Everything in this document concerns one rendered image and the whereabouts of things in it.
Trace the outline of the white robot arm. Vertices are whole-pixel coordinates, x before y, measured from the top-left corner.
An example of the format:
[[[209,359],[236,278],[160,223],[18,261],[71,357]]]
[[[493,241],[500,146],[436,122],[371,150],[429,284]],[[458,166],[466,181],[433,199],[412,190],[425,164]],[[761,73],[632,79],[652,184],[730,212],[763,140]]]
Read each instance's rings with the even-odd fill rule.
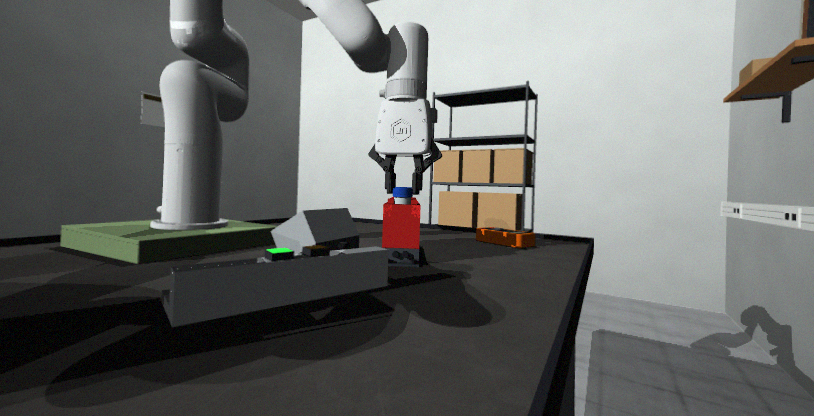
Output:
[[[173,43],[206,66],[175,61],[160,78],[165,149],[162,206],[157,208],[161,219],[151,221],[155,229],[228,226],[228,220],[220,219],[220,121],[238,120],[247,109],[249,53],[244,39],[225,22],[222,1],[170,0]],[[358,69],[387,71],[380,97],[415,95],[427,100],[429,38],[424,26],[400,22],[385,34],[363,0],[299,1],[316,14]]]

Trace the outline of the black table edge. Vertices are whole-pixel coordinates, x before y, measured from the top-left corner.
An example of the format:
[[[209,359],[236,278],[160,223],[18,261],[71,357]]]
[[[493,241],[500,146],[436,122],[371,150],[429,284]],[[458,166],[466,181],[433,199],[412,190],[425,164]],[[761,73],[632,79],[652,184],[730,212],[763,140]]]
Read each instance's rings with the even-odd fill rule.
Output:
[[[269,223],[281,223],[289,219],[290,218],[279,218],[279,219],[251,220],[244,222],[269,224]],[[420,227],[476,232],[476,228],[471,227],[459,227],[424,223],[420,223]],[[536,233],[536,238],[589,243],[528,413],[528,416],[549,416],[569,334],[571,331],[582,285],[584,282],[589,259],[594,245],[594,238],[541,234],[541,233]],[[60,235],[0,239],[0,247],[49,243],[49,242],[60,242]]]

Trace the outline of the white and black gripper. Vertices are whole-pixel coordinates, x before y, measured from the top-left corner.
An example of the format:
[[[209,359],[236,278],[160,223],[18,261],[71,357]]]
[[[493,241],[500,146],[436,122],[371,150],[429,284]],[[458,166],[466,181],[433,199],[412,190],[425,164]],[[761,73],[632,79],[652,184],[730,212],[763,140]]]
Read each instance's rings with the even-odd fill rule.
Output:
[[[424,156],[430,155],[423,155],[427,153],[432,155],[423,160]],[[379,154],[386,155],[385,159]],[[412,173],[412,189],[413,195],[419,195],[423,173],[442,157],[433,141],[430,102],[415,95],[393,95],[383,100],[378,115],[375,144],[368,156],[385,172],[387,194],[393,194],[393,188],[396,187],[396,157],[413,157],[415,170]]]

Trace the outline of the orange digital multimeter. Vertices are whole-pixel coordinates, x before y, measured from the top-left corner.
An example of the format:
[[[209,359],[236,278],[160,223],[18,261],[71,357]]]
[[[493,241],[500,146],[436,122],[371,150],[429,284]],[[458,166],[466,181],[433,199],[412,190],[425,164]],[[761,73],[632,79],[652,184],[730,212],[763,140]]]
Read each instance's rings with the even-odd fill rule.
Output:
[[[535,233],[494,227],[476,228],[476,240],[515,248],[534,247]]]

